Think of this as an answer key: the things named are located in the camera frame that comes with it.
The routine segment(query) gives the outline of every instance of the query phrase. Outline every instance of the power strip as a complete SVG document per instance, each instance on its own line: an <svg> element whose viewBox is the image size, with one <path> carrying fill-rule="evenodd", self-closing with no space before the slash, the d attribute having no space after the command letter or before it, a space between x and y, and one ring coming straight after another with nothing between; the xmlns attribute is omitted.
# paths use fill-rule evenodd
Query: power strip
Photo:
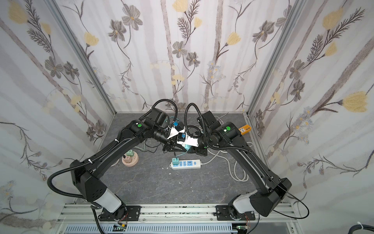
<svg viewBox="0 0 374 234"><path fill-rule="evenodd" d="M197 169L197 168L201 168L201 161L200 161L200 159L179 160L179 164L174 165L173 163L171 163L170 167L173 170L179 170L179 169Z"/></svg>

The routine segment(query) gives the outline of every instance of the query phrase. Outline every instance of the robotic arm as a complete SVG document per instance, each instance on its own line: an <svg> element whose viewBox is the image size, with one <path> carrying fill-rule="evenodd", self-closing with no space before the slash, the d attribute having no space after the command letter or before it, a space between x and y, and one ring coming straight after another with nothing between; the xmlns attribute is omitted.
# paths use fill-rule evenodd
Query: robotic arm
<svg viewBox="0 0 374 234"><path fill-rule="evenodd" d="M128 150L147 138L154 138L163 144L163 151L187 151L189 154L206 156L208 148L225 149L237 160L252 179L257 191L250 196L242 195L233 199L229 204L231 205L230 214L233 218L249 211L245 207L253 207L259 214L268 216L290 189L290 181L287 178L281 179L258 158L248 147L244 137L233 123L226 122L221 125L210 111L201 114L196 105L191 103L186 109L184 123L178 121L175 116L173 122L169 124L168 115L154 108L155 105L140 119L131 121L121 129L116 139L95 155L82 162L75 160L70 164L70 168L54 173L47 181L48 186L59 194L84 197L95 206L103 207L103 212L109 216L101 220L120 220L129 212L128 208L100 181L100 177ZM188 131L193 128L187 125L186 120L187 111L191 105L198 111L197 120L203 128L204 134L197 131L193 135ZM194 146L180 144L180 137L184 132L185 140L194 139ZM75 194L62 192L52 185L52 179L55 176L68 171L71 172L74 186L82 195L73 196Z"/></svg>

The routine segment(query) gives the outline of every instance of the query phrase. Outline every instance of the floral wallpaper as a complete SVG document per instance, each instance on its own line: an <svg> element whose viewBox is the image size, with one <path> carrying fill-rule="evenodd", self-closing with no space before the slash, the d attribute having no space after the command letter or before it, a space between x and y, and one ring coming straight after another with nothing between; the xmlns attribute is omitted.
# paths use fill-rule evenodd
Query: floral wallpaper
<svg viewBox="0 0 374 234"><path fill-rule="evenodd" d="M94 154L112 114L44 2L0 6L1 232L50 233L73 199L48 176ZM76 192L69 174L54 183Z"/></svg>
<svg viewBox="0 0 374 234"><path fill-rule="evenodd" d="M368 0L307 1L250 113L271 168L310 209L306 234L374 222L373 11Z"/></svg>
<svg viewBox="0 0 374 234"><path fill-rule="evenodd" d="M117 111L247 111L294 0L57 0ZM173 111L168 104L166 110Z"/></svg>

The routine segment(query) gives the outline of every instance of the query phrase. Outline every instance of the orange device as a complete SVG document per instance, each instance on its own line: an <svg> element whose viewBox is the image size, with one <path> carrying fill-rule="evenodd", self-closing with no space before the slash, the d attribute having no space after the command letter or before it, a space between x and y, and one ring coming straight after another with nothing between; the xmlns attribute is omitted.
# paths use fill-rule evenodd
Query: orange device
<svg viewBox="0 0 374 234"><path fill-rule="evenodd" d="M243 127L239 128L239 131L242 133L242 135L248 133L251 130L251 126L248 124L244 125Z"/></svg>

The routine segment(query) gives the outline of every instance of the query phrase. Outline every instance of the cable tie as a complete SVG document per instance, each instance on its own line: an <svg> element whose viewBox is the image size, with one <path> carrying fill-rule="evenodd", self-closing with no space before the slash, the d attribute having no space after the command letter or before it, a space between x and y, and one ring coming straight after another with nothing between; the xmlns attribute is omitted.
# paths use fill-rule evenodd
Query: cable tie
<svg viewBox="0 0 374 234"><path fill-rule="evenodd" d="M364 229L363 225L360 222L357 222L357 224L361 225L361 229Z"/></svg>

